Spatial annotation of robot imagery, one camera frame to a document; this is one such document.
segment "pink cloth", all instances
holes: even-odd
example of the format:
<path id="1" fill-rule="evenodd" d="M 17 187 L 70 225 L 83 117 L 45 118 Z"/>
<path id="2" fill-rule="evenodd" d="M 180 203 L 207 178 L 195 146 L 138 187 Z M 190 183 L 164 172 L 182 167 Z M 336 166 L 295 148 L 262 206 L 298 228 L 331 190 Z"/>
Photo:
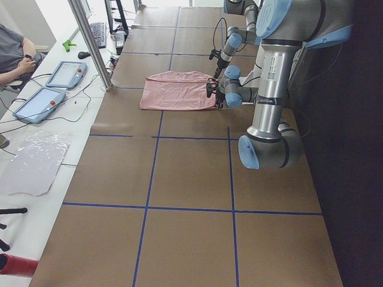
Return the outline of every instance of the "pink cloth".
<path id="1" fill-rule="evenodd" d="M 146 78 L 141 109 L 194 111 L 215 108 L 215 97 L 206 96 L 210 78 L 200 72 L 168 71 Z"/>

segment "green clip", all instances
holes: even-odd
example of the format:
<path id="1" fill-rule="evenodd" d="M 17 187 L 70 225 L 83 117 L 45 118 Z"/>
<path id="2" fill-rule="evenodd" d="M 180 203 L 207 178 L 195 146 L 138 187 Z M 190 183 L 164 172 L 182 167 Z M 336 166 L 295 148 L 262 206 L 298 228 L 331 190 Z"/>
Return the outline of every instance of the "green clip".
<path id="1" fill-rule="evenodd" d="M 70 51 L 69 46 L 77 46 L 76 44 L 72 43 L 71 40 L 66 40 L 64 43 L 62 43 L 62 45 L 64 46 L 66 52 Z"/>

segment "person's arm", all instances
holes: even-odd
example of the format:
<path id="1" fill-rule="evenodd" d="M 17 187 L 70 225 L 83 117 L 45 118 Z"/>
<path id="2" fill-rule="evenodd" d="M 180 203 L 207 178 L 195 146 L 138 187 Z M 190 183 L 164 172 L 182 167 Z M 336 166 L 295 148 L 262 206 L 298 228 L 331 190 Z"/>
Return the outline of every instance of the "person's arm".
<path id="1" fill-rule="evenodd" d="M 12 71 L 0 74 L 0 86 L 5 86 L 21 75 L 31 73 L 35 70 L 36 62 L 24 58 L 17 68 Z"/>
<path id="2" fill-rule="evenodd" d="M 36 55 L 35 44 L 28 38 L 24 38 L 22 42 L 22 47 L 24 51 L 24 55 L 31 55 L 32 58 Z"/>

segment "blue device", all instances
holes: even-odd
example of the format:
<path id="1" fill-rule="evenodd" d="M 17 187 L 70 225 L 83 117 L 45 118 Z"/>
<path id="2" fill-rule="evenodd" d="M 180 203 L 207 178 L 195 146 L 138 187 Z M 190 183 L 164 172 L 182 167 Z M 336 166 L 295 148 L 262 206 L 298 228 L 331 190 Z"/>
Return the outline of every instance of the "blue device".
<path id="1" fill-rule="evenodd" d="M 85 62 L 61 61 L 45 86 L 53 88 L 74 88 L 83 78 Z"/>
<path id="2" fill-rule="evenodd" d="M 63 91 L 41 87 L 13 112 L 13 116 L 28 123 L 39 123 L 48 117 L 64 98 L 65 93 Z"/>

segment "white table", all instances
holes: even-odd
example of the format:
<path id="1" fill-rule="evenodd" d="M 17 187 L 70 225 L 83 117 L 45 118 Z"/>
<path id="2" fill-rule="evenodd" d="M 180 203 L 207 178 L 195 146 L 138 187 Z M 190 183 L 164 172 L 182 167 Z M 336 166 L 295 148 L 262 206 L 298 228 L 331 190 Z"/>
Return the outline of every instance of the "white table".
<path id="1" fill-rule="evenodd" d="M 97 20 L 97 17 L 93 16 L 89 22 L 96 22 Z M 81 33 L 77 33 L 72 40 L 77 46 L 70 47 L 71 51 L 69 53 L 65 52 L 62 43 L 69 38 L 70 34 L 72 33 L 68 32 L 63 39 L 57 41 L 45 60 L 34 73 L 34 76 L 52 73 L 61 60 L 79 61 L 77 58 L 78 52 L 88 51 Z M 114 43 L 110 37 L 108 37 L 107 48 L 100 49 L 105 63 L 111 57 L 111 53 L 108 50 L 115 53 Z M 74 90 L 66 92 L 67 98 L 82 90 L 89 84 L 89 82 L 91 82 L 92 77 L 98 74 L 91 57 L 81 61 L 87 63 L 87 72 L 83 80 Z M 37 81 L 42 85 L 44 85 L 47 80 L 48 77 L 37 78 Z M 25 86 L 18 98 L 28 99 L 39 88 L 40 86 L 37 83 L 31 81 Z M 95 120 L 105 93 L 105 88 L 102 85 L 100 77 L 97 77 L 97 79 L 94 80 L 91 86 L 86 89 L 86 92 L 90 96 L 91 101 L 88 109 L 79 121 L 76 123 L 70 123 L 63 119 L 43 121 L 41 124 L 30 124 L 13 132 L 8 132 L 4 134 L 6 138 L 10 140 L 10 145 L 6 150 L 15 153 L 19 143 L 23 139 L 28 135 L 41 130 L 55 133 L 71 133 L 71 145 L 66 153 L 63 163 L 76 165 L 80 159 L 89 135 L 90 127 Z M 85 94 L 80 93 L 75 98 L 60 105 L 49 118 L 64 117 L 69 120 L 76 120 L 86 108 L 89 100 L 90 99 Z M 10 109 L 14 111 L 21 104 L 22 102 L 14 102 Z M 11 115 L 11 112 L 8 111 L 0 122 L 14 119 L 15 118 Z M 2 123 L 0 124 L 0 132 L 22 125 L 24 124 L 19 121 Z M 12 155 L 0 151 L 0 175 L 3 173 L 12 157 Z M 11 246 L 11 249 L 6 252 L 7 254 L 37 260 L 40 259 L 74 172 L 75 167 L 61 165 L 49 192 L 39 197 L 33 197 L 27 194 L 15 194 L 11 196 L 0 194 L 0 209 L 17 207 L 28 208 L 28 213 L 26 214 L 0 215 L 0 222 L 8 225 L 5 230 L 0 230 L 0 239 Z M 30 278 L 8 275 L 0 276 L 0 286 L 24 287 L 28 286 L 30 281 Z"/>

